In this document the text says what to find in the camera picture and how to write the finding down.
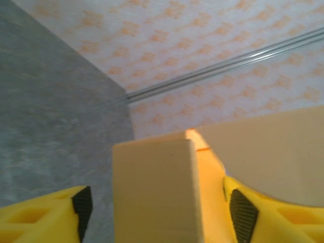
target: patterned wallpaper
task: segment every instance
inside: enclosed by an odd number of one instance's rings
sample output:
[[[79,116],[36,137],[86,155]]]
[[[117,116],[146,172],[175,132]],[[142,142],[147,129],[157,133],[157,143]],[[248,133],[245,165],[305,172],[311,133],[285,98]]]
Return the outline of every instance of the patterned wallpaper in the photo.
[[[324,24],[322,0],[13,1],[127,92]]]
[[[324,104],[324,42],[131,105],[137,139]]]

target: black rubber pad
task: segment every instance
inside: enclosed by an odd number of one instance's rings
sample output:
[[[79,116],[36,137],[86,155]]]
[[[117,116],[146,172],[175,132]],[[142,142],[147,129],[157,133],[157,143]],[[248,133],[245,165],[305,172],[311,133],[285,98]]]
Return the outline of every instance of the black rubber pad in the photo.
[[[92,212],[92,196],[90,186],[85,187],[72,197],[74,211],[79,216],[77,227],[80,242],[83,241]]]
[[[258,209],[238,189],[232,192],[229,209],[237,242],[249,243],[257,223]]]

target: yellow 3d-printed bracket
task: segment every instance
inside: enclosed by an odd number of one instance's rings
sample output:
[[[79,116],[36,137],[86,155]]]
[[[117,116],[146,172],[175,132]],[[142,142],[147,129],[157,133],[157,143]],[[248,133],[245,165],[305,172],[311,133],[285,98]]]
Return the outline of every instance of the yellow 3d-printed bracket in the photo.
[[[0,208],[0,243],[79,243],[92,212],[91,189],[77,186]]]
[[[224,187],[238,243],[324,243],[324,208],[277,201],[230,177]]]

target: yellow plastic part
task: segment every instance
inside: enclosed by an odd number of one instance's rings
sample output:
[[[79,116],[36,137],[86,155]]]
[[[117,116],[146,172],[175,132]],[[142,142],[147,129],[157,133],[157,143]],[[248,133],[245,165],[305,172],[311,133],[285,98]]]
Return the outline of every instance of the yellow plastic part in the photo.
[[[0,243],[79,243],[77,186],[0,208]]]
[[[115,243],[232,243],[225,170],[195,130],[113,148]]]
[[[224,180],[227,198],[234,189],[259,210],[251,243],[324,243],[324,208],[288,204],[263,196],[236,180]]]

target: gray textured surface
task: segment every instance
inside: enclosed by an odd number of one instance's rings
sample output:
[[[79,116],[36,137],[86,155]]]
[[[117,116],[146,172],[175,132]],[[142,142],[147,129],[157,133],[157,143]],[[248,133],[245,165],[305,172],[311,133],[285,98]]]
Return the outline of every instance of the gray textured surface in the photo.
[[[90,185],[85,242],[113,242],[110,149],[132,138],[124,90],[0,0],[0,207]]]

